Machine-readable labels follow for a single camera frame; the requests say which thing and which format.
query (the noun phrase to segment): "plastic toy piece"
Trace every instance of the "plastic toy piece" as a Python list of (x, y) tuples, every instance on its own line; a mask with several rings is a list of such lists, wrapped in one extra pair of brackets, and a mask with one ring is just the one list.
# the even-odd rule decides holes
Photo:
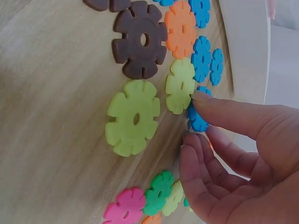
[(190, 205), (189, 205), (189, 202), (188, 202), (187, 198), (184, 199), (184, 206), (189, 207), (189, 212), (193, 212), (193, 209), (190, 208)]
[(216, 49), (213, 52), (213, 59), (211, 61), (211, 74), (210, 81), (212, 85), (218, 85), (221, 81), (221, 75), (223, 73), (223, 53), (221, 49)]
[[(157, 64), (164, 62), (167, 48), (162, 41), (167, 40), (164, 22), (159, 23), (162, 13), (155, 5), (146, 1), (135, 1), (129, 9), (118, 15), (114, 31), (123, 34), (123, 39), (112, 42), (112, 50), (117, 63), (125, 63), (123, 73), (131, 79), (147, 79), (158, 71)], [(142, 35), (146, 43), (141, 43)]]
[[(206, 94), (209, 94), (210, 96), (213, 96), (211, 91), (209, 89), (207, 89), (205, 86), (200, 86), (197, 88), (197, 90), (205, 92)], [(192, 102), (188, 108), (188, 115), (189, 115), (188, 123), (191, 124), (191, 127), (193, 128), (194, 131), (205, 132), (207, 127), (209, 127), (209, 124), (207, 122), (205, 122), (202, 119), (202, 117), (196, 112)]]
[(210, 72), (211, 63), (211, 43), (205, 36), (200, 36), (193, 46), (195, 53), (191, 56), (191, 62), (194, 65), (194, 79), (202, 83)]
[(210, 21), (211, 9), (210, 0), (189, 0), (191, 11), (194, 12), (196, 19), (196, 26), (199, 28), (206, 28), (206, 25)]
[(154, 2), (159, 2), (161, 6), (172, 6), (177, 0), (153, 0)]
[(146, 190), (146, 205), (143, 212), (148, 216), (153, 216), (166, 204), (166, 198), (171, 195), (174, 176), (169, 171), (158, 174), (151, 182), (151, 188)]
[(181, 202), (183, 196), (184, 190), (182, 187), (182, 183), (180, 180), (178, 180), (172, 186), (171, 195), (166, 199), (166, 204), (162, 208), (162, 214), (165, 216), (170, 216), (171, 213), (173, 213), (177, 209), (178, 203)]
[(121, 156), (136, 155), (146, 148), (145, 139), (152, 139), (160, 115), (157, 90), (147, 81), (133, 80), (124, 85), (124, 92), (115, 94), (108, 108), (108, 115), (116, 118), (105, 127), (106, 140)]
[(194, 92), (195, 71), (190, 59), (186, 57), (175, 60), (170, 70), (165, 88), (165, 92), (170, 95), (166, 98), (166, 104), (168, 110), (174, 114), (181, 114), (190, 104), (190, 95)]
[(96, 11), (105, 11), (110, 6), (111, 12), (120, 12), (130, 7), (130, 0), (83, 0), (90, 8)]
[(148, 216), (143, 220), (142, 224), (161, 224), (162, 217), (160, 214), (155, 214), (154, 216)]
[(175, 58), (189, 57), (196, 40), (195, 17), (185, 1), (177, 1), (165, 14), (168, 33), (166, 46)]
[(103, 224), (132, 224), (139, 222), (143, 215), (145, 196), (138, 188), (124, 190), (117, 198), (117, 203), (111, 203), (105, 213), (107, 219)]

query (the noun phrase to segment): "wood grain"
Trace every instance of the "wood grain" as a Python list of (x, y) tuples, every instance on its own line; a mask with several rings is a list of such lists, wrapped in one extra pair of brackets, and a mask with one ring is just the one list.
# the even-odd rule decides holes
[[(212, 92), (232, 98), (225, 29), (218, 1), (211, 3), (211, 21), (198, 35), (210, 39), (212, 50), (223, 49), (222, 82)], [(98, 224), (122, 189), (146, 189), (164, 169), (177, 173), (186, 124), (185, 114), (173, 115), (165, 104), (171, 52), (149, 79), (158, 89), (161, 116), (147, 149), (122, 158), (106, 143), (107, 107), (129, 80), (111, 51), (111, 41), (121, 36), (112, 31), (116, 16), (81, 0), (0, 2), (1, 223)], [(199, 223), (182, 205), (163, 219)]]

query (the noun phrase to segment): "fingernail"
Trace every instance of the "fingernail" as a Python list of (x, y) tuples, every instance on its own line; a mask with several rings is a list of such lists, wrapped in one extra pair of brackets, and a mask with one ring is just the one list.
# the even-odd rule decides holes
[(179, 150), (182, 151), (182, 148), (183, 148), (184, 146), (185, 146), (185, 145), (181, 145), (181, 147), (179, 148)]
[(183, 134), (182, 139), (184, 140), (184, 137), (185, 137), (186, 135), (188, 135), (188, 134), (190, 134), (190, 133), (189, 133), (189, 132), (186, 132), (185, 134)]
[(202, 91), (195, 91), (192, 95), (191, 95), (192, 99), (200, 102), (200, 103), (206, 103), (209, 99), (213, 98), (212, 96), (210, 96), (209, 94), (206, 94)]

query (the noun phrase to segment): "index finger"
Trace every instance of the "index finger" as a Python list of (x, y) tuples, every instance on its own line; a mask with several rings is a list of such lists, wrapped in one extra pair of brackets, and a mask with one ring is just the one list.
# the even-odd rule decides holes
[(195, 109), (207, 123), (254, 140), (268, 122), (284, 111), (283, 106), (217, 99), (201, 91), (195, 91), (192, 98)]

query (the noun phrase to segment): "finger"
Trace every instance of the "finger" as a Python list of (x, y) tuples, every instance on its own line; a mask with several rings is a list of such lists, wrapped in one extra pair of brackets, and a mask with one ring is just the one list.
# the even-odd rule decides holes
[(258, 153), (245, 152), (217, 127), (210, 126), (206, 134), (215, 152), (233, 171), (245, 177), (251, 177), (252, 170), (259, 159)]
[[(201, 147), (203, 153), (212, 152), (210, 148), (210, 144), (207, 141), (206, 137), (203, 135), (199, 135), (199, 139), (201, 142)], [(229, 174), (228, 171), (222, 166), (222, 164), (219, 162), (219, 160), (214, 156), (212, 153), (212, 156), (205, 156), (204, 158), (207, 158), (205, 160), (206, 168), (210, 174), (210, 177), (214, 184), (225, 188), (229, 192), (235, 191), (238, 187), (242, 185), (246, 185), (248, 183), (247, 180), (233, 175)]]
[(179, 175), (190, 206), (201, 219), (207, 221), (218, 199), (206, 189), (201, 178), (197, 153), (191, 146), (181, 147)]
[(203, 158), (203, 161), (208, 161), (211, 158), (214, 157), (213, 151), (211, 148), (203, 148), (201, 140), (204, 140), (205, 136), (202, 134), (194, 134), (194, 133), (189, 133), (186, 134), (183, 138), (183, 144), (184, 145), (189, 145), (195, 148), (197, 154), (200, 153), (200, 157)]
[(195, 109), (207, 123), (252, 139), (256, 139), (264, 125), (283, 110), (281, 106), (216, 99), (201, 91), (195, 91), (192, 98)]
[[(183, 139), (183, 146), (181, 148), (184, 147), (192, 147), (193, 149), (195, 149), (199, 161), (198, 162), (199, 168), (196, 170), (199, 172), (198, 175), (201, 177), (209, 193), (214, 197), (216, 197), (217, 199), (222, 199), (224, 196), (228, 195), (230, 193), (228, 190), (224, 189), (221, 186), (217, 186), (217, 184), (215, 184), (212, 181), (209, 171), (204, 162), (206, 158), (204, 158), (203, 148), (201, 147), (201, 142), (198, 136), (193, 133), (185, 135)], [(205, 150), (209, 150), (211, 155), (214, 156), (211, 149), (205, 149)]]

